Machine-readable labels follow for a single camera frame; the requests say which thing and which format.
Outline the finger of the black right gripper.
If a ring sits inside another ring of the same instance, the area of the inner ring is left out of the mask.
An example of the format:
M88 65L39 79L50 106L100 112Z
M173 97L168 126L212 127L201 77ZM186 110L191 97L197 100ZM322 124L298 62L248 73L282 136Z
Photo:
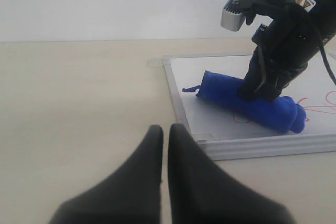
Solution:
M288 85L288 81L285 78L276 77L269 78L264 84L264 99L268 102L273 102L277 99L282 90Z
M260 64L251 62L248 72L245 75L242 84L239 86L237 95L244 101L253 101L258 98L257 90L263 84L263 72Z

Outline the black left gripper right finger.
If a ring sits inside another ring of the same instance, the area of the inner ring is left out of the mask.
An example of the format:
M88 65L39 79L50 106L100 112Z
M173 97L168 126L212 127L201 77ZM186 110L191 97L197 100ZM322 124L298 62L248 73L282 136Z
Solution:
M181 124L170 128L167 175L173 223L293 223L284 205L218 167Z

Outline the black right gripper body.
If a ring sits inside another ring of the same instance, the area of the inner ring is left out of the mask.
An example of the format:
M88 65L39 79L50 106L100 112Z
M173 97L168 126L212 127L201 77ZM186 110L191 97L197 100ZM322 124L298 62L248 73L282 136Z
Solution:
M320 32L309 12L295 0L257 0L248 15L273 19L269 26L260 25L252 37L257 45L250 61L260 64L263 84L281 77L288 84L300 75L308 61L320 49Z

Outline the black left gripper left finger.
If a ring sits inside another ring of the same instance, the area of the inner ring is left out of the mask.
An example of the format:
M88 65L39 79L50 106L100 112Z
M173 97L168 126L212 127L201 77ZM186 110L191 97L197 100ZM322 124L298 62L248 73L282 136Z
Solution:
M60 205L50 223L160 223L163 130L151 125L105 180Z

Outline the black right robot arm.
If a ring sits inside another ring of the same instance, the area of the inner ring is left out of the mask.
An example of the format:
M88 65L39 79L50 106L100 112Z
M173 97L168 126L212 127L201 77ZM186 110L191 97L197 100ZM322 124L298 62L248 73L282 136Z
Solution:
M335 36L335 0L241 0L240 10L250 25L257 15L272 19L252 37L257 44L238 95L247 101L272 102L306 70L320 52L332 81L335 75L324 49Z

